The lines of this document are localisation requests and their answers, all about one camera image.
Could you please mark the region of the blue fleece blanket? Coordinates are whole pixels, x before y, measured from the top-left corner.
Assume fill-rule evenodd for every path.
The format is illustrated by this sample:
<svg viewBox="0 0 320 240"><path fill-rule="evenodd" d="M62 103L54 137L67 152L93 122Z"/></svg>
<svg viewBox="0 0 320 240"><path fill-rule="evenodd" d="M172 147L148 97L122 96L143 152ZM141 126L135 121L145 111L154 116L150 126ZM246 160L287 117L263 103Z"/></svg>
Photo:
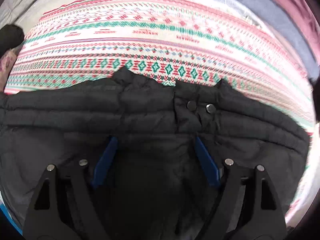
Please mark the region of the blue fleece blanket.
<svg viewBox="0 0 320 240"><path fill-rule="evenodd" d="M272 0L237 1L248 7L265 23L279 32L295 48L308 72L308 79L311 82L316 82L319 78L318 64L307 40L290 16Z"/></svg>

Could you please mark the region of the red green patterned blanket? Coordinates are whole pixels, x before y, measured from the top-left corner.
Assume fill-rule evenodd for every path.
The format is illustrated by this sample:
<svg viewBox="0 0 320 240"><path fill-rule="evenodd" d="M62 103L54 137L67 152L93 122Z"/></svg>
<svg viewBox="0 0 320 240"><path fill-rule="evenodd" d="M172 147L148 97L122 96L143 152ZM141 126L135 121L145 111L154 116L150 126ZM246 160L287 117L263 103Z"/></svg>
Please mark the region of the red green patterned blanket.
<svg viewBox="0 0 320 240"><path fill-rule="evenodd" d="M78 0L45 12L4 91L66 88L121 67L164 85L224 79L310 133L316 124L296 52L234 0Z"/></svg>

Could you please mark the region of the black quilted puffer jacket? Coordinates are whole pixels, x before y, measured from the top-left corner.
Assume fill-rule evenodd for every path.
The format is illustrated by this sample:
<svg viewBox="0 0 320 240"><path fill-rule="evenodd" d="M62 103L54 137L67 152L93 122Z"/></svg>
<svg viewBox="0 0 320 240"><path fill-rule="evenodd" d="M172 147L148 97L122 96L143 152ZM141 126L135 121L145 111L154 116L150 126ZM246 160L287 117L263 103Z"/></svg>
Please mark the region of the black quilted puffer jacket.
<svg viewBox="0 0 320 240"><path fill-rule="evenodd" d="M112 137L102 186L91 185ZM220 171L208 184L199 137ZM164 86L121 68L1 94L1 195L26 239L284 239L308 133L226 81Z"/></svg>

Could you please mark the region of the black folded garment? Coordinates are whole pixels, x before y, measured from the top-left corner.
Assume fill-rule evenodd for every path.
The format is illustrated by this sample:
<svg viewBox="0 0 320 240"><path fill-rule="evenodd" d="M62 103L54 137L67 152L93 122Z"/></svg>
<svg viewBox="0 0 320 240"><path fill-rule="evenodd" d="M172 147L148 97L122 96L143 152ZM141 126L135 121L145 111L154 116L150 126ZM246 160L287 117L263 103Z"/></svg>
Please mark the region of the black folded garment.
<svg viewBox="0 0 320 240"><path fill-rule="evenodd" d="M0 30L0 57L8 50L19 46L23 41L23 29L15 24L6 24Z"/></svg>

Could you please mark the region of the pink striped duvet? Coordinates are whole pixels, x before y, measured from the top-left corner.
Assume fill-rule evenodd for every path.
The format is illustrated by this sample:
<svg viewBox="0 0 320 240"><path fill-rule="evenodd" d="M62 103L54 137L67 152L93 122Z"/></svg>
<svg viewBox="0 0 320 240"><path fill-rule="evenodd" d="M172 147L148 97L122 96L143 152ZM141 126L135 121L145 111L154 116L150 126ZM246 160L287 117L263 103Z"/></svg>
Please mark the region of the pink striped duvet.
<svg viewBox="0 0 320 240"><path fill-rule="evenodd" d="M319 22L306 0L272 0L295 22L319 61Z"/></svg>

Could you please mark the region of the blue plastic basket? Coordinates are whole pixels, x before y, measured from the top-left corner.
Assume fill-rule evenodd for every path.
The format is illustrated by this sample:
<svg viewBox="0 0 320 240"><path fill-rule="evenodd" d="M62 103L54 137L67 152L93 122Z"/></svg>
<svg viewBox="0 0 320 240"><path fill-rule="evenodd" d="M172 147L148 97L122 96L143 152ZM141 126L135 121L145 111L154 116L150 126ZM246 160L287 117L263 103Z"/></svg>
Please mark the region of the blue plastic basket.
<svg viewBox="0 0 320 240"><path fill-rule="evenodd" d="M16 225L16 223L13 221L11 215L9 214L7 208L5 207L5 205L2 203L0 205L1 211L3 212L3 215L5 215L6 220L16 229L16 231L22 235L22 230Z"/></svg>

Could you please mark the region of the pink floral folded bedding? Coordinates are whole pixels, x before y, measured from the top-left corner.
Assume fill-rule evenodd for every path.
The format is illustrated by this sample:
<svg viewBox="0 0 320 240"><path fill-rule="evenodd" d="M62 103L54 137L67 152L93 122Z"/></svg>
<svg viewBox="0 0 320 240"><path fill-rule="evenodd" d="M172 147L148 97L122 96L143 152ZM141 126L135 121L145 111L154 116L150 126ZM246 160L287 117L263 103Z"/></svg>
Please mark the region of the pink floral folded bedding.
<svg viewBox="0 0 320 240"><path fill-rule="evenodd" d="M13 65L17 60L17 55L20 52L20 48L13 48L7 50L1 57L0 65L0 91L4 92L5 85L7 83L9 74L12 70Z"/></svg>

